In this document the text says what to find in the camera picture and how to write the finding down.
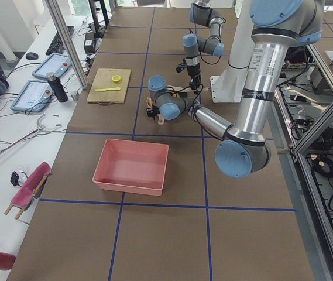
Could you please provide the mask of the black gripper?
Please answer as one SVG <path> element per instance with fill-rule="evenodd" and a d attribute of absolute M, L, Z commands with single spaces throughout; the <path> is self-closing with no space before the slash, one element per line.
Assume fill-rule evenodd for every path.
<path fill-rule="evenodd" d="M 195 94 L 200 92 L 201 87 L 201 68 L 200 62 L 193 59 L 183 59 L 183 62 L 176 67 L 176 73 L 181 73 L 184 69 L 187 70 L 190 76 L 189 86 Z"/>
<path fill-rule="evenodd" d="M 146 108 L 146 114 L 148 118 L 156 119 L 160 115 L 158 107 L 152 106 Z"/>

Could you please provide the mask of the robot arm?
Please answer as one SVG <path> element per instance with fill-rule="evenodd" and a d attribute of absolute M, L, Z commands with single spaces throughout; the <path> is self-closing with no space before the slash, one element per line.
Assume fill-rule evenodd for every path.
<path fill-rule="evenodd" d="M 173 97 L 164 77 L 151 76 L 150 98 L 168 121 L 182 114 L 219 139 L 215 162 L 220 171 L 241 178 L 263 169 L 271 157 L 263 136 L 288 49 L 317 42 L 322 34 L 324 1 L 245 1 L 236 34 L 243 42 L 239 109 L 229 122 L 191 97 Z"/>
<path fill-rule="evenodd" d="M 187 71 L 190 78 L 189 88 L 198 95 L 202 90 L 201 67 L 203 54 L 220 58 L 224 51 L 221 39 L 222 27 L 225 18 L 214 8 L 209 1 L 194 1 L 189 10 L 189 20 L 196 27 L 206 30 L 206 35 L 201 37 L 197 32 L 189 31 L 182 38 L 184 50 L 183 62 L 176 67 L 176 72 Z"/>

